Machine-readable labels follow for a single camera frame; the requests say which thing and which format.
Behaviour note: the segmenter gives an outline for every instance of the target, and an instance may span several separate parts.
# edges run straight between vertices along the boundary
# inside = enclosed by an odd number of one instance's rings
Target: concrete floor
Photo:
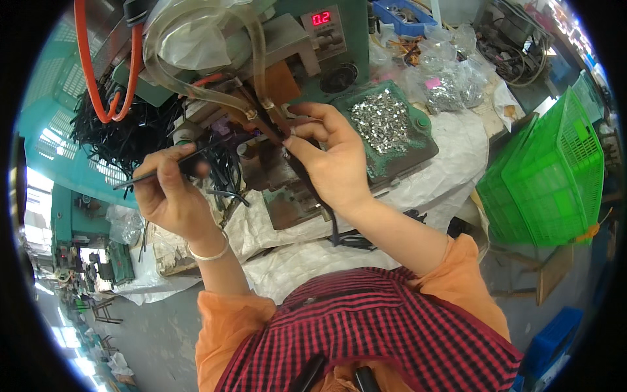
[[[87,322],[102,337],[111,335],[110,343],[120,349],[141,391],[197,391],[194,352],[200,315],[196,307],[202,283],[165,300],[137,306],[117,297],[109,307],[117,324],[96,322],[86,312]]]
[[[529,253],[529,249],[520,252]],[[551,250],[540,251],[547,256]],[[586,309],[592,298],[598,273],[591,270],[591,250],[577,246],[574,267],[538,307],[535,298],[497,297],[511,333],[512,343],[525,351],[529,342],[565,305]],[[489,290],[535,287],[536,274],[521,273],[520,263],[488,254],[481,263],[482,275]],[[121,325],[95,322],[91,312],[88,323],[101,336],[112,335],[111,344],[120,349],[135,372],[142,391],[197,391],[194,347],[201,328],[196,307],[199,283],[165,300],[135,305],[117,297],[110,306],[111,317],[122,318]]]

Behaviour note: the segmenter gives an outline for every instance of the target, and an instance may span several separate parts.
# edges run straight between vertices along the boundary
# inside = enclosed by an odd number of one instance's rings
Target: bangle
[[[220,230],[220,231],[222,232],[222,235],[224,236],[224,249],[222,249],[222,251],[219,254],[212,256],[212,257],[200,257],[199,255],[192,252],[191,248],[189,247],[189,243],[187,244],[187,250],[192,254],[192,256],[196,260],[200,260],[203,262],[210,262],[212,260],[217,260],[221,258],[231,247],[229,246],[229,236],[226,234],[224,230]]]

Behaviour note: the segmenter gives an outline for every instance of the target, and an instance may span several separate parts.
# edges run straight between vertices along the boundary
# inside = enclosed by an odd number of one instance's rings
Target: digital display
[[[312,15],[312,23],[314,26],[320,26],[321,24],[329,22],[331,22],[331,13],[328,11]]]

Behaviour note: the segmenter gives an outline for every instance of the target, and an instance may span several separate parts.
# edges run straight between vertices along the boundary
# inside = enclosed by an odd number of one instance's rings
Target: hand
[[[322,121],[296,126],[299,137],[293,135],[283,142],[303,163],[320,197],[342,216],[372,200],[364,144],[346,118],[335,107],[322,103],[299,103],[288,110]],[[309,137],[326,142],[329,148],[322,151],[314,147],[304,140]]]
[[[213,220],[211,207],[200,191],[183,178],[177,163],[195,149],[196,145],[190,143],[146,156],[133,177],[154,169],[157,169],[157,176],[135,183],[135,198],[140,213],[155,225],[190,243],[215,239],[219,248],[224,239]]]

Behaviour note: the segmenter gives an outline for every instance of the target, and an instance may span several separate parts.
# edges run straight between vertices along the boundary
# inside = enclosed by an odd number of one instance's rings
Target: orange hose
[[[133,96],[135,95],[139,68],[142,64],[142,31],[144,24],[136,24],[132,28],[129,83],[127,86],[126,97],[124,98],[124,105],[122,106],[120,113],[115,114],[115,108],[120,100],[120,93],[117,92],[115,94],[108,113],[105,112],[102,102],[100,101],[100,94],[98,94],[98,85],[96,84],[96,78],[93,74],[92,57],[89,52],[89,40],[87,38],[85,0],[74,1],[74,21],[76,24],[78,55],[80,57],[81,66],[83,67],[87,91],[89,92],[89,97],[92,100],[92,105],[96,111],[96,115],[103,124],[107,124],[111,120],[120,121],[129,112],[130,105],[133,103]]]
[[[202,79],[198,79],[196,80],[194,83],[192,83],[192,86],[204,86],[205,84],[209,83],[209,82],[215,82],[216,80],[220,80],[222,78],[222,74],[221,73],[213,73],[209,76],[206,76]],[[179,94],[179,99],[183,98],[183,94]]]

